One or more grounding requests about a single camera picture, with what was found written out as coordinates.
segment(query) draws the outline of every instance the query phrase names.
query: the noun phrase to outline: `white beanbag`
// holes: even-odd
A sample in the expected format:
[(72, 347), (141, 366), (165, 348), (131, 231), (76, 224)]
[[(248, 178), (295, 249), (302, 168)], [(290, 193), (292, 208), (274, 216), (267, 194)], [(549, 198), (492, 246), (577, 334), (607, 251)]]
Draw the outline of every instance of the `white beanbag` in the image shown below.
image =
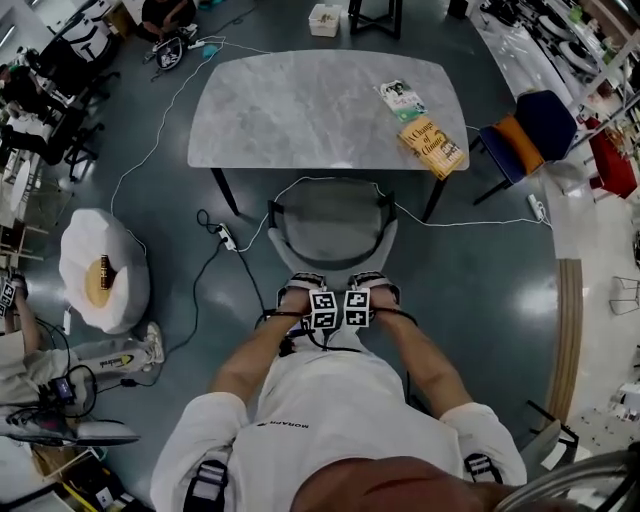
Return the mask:
[[(118, 219), (103, 210), (76, 210), (60, 246), (67, 300), (88, 325), (121, 334), (140, 321), (149, 302), (149, 269), (142, 247)], [(107, 303), (98, 308), (87, 297), (85, 276), (103, 254), (116, 276)]]

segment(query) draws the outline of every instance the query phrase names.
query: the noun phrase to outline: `black strap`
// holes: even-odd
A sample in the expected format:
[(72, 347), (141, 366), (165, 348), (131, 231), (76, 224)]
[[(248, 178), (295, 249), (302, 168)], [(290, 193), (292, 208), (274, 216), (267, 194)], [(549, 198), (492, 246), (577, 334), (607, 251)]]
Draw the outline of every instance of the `black strap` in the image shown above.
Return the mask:
[(464, 459), (464, 467), (474, 482), (502, 483), (502, 475), (491, 459), (482, 453), (472, 453)]
[(224, 512), (228, 483), (227, 466), (217, 460), (204, 461), (189, 483), (184, 512)]

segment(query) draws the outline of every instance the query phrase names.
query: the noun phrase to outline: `black stool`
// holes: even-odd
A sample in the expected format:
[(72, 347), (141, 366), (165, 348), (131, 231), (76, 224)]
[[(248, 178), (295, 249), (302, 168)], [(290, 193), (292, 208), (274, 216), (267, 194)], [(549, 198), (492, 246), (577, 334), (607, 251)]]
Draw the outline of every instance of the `black stool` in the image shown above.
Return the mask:
[[(389, 0), (389, 12), (383, 16), (377, 18), (369, 18), (364, 14), (360, 14), (360, 8), (362, 7), (362, 0), (350, 0), (349, 2), (349, 17), (351, 18), (351, 33), (357, 34), (367, 29), (377, 29), (385, 34), (393, 37), (394, 39), (400, 39), (400, 29), (402, 27), (402, 0)], [(393, 21), (393, 30), (380, 25), (379, 22), (391, 22)]]

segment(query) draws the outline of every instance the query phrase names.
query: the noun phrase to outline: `extension cord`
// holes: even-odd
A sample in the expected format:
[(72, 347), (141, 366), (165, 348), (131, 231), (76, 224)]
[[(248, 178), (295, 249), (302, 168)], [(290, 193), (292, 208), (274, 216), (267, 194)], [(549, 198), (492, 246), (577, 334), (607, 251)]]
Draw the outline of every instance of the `extension cord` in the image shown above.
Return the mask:
[(217, 232), (218, 236), (224, 242), (224, 246), (227, 248), (227, 251), (237, 250), (236, 243), (233, 241), (231, 232), (229, 231), (229, 228), (226, 226), (226, 224), (218, 224)]

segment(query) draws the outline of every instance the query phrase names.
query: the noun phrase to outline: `yellow book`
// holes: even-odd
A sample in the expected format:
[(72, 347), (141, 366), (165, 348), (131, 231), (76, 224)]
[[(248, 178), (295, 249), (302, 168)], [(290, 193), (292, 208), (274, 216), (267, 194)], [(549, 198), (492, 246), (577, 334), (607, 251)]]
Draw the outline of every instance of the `yellow book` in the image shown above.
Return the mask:
[(418, 117), (398, 136), (440, 180), (449, 176), (465, 157), (456, 143), (427, 116)]

